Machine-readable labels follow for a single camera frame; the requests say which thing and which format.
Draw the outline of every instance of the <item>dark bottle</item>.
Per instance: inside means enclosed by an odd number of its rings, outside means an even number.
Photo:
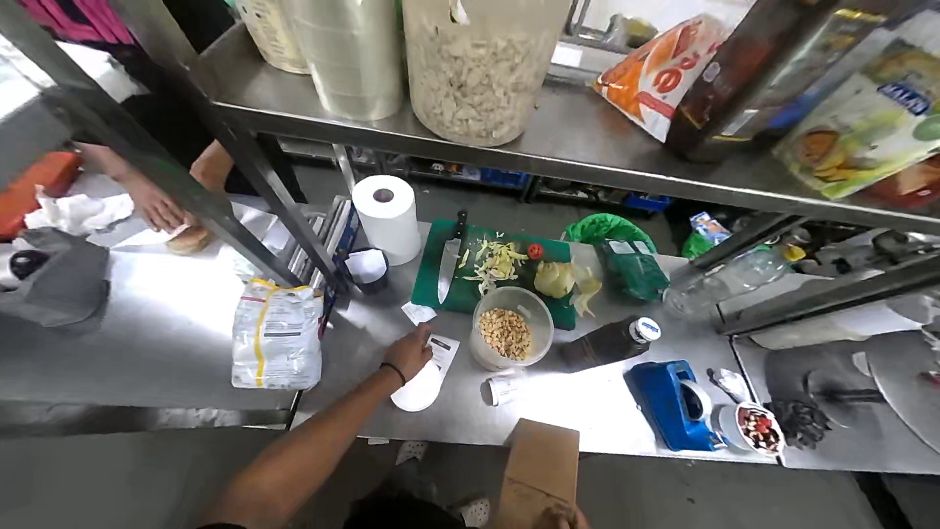
[[[666,146],[696,162],[745,149],[892,9],[902,10],[887,0],[758,0],[682,97]]]
[[[641,355],[660,335],[659,324],[648,317],[633,316],[563,345],[561,358],[568,364],[570,373],[582,371]]]

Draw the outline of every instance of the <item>kitchen floor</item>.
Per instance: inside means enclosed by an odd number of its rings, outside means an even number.
[[[311,203],[328,206],[348,194],[335,170],[300,166],[298,180]],[[469,222],[506,232],[558,238],[565,227],[597,213],[588,207],[536,202],[469,184],[414,178],[418,220],[450,218],[466,208]],[[678,255],[662,215],[627,216],[661,253]],[[326,486],[291,527],[339,528],[352,501],[376,487],[392,468],[399,443],[357,440]],[[498,500],[509,450],[433,444],[422,463],[444,505],[485,495]],[[850,473],[791,471],[743,463],[672,458],[582,455],[578,504],[595,529],[877,529],[881,527]]]
[[[357,440],[290,528],[342,527],[399,445]],[[442,505],[483,495],[495,506],[508,457],[504,447],[433,443],[421,465]],[[594,529],[882,529],[850,473],[582,454],[577,494]]]

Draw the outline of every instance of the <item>green plastic bag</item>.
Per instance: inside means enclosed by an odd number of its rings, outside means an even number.
[[[643,230],[623,218],[609,213],[589,215],[565,228],[565,240],[587,245],[600,245],[605,239],[615,241],[642,241],[652,253],[656,245]]]
[[[706,239],[701,233],[692,232],[682,245],[681,256],[686,259],[695,259],[713,247],[712,241]]]
[[[600,247],[606,277],[627,296],[653,301],[669,286],[652,256],[656,245],[626,218],[609,213],[586,216],[565,229],[565,238]]]

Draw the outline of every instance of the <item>hamburger bun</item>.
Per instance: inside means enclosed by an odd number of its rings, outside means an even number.
[[[193,255],[202,251],[213,239],[212,232],[202,226],[190,226],[166,241],[166,247],[177,255]]]

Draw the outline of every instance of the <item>small bottle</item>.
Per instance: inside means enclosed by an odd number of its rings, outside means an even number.
[[[626,360],[650,349],[662,335],[659,324],[644,316],[609,323],[561,347],[570,372]]]

